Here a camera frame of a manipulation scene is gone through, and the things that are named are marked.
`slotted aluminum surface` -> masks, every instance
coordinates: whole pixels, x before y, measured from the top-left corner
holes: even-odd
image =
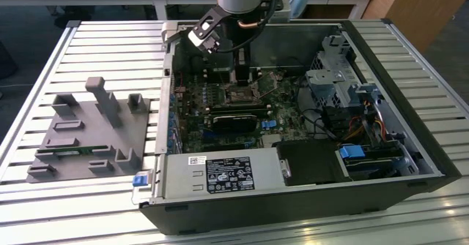
[[[469,120],[466,105],[447,89],[406,40],[379,21],[354,25],[385,69],[449,154],[463,177],[433,193],[419,194],[386,211],[165,236],[130,202],[130,176],[25,183],[26,169],[52,116],[56,93],[79,101],[87,76],[101,75],[117,99],[139,92],[151,99],[143,166],[154,162],[158,85],[162,75],[161,22],[85,22],[66,29],[42,77],[21,109],[17,128],[2,144],[0,166],[0,244],[422,244],[463,243],[469,237]],[[363,72],[369,81],[369,72]]]

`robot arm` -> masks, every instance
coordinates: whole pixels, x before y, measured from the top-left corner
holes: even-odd
[[[307,0],[290,0],[289,3],[290,17],[295,18],[299,16]],[[206,12],[194,25],[189,39],[199,50],[206,50],[209,53],[235,52],[257,38],[274,11],[281,8],[281,0],[217,0],[217,6]],[[218,48],[219,36],[214,32],[218,25],[222,26],[223,37],[231,41],[233,47],[229,49]]]

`blue tab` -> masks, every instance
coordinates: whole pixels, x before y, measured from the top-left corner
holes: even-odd
[[[147,185],[147,175],[135,175],[133,177],[131,185],[135,186],[146,186]]]
[[[365,157],[363,149],[359,145],[345,145],[339,150],[342,158],[362,158]]]
[[[269,121],[269,128],[273,128],[274,126],[277,126],[277,121],[275,120]]]

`gray fixture base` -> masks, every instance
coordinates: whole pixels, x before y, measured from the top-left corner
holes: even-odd
[[[150,102],[139,94],[114,102],[118,127],[95,102],[57,95],[52,106],[57,114],[28,170],[28,183],[133,175],[141,170]]]

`white label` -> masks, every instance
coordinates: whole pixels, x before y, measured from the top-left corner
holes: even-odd
[[[189,165],[194,164],[205,164],[206,156],[190,156],[189,157]]]

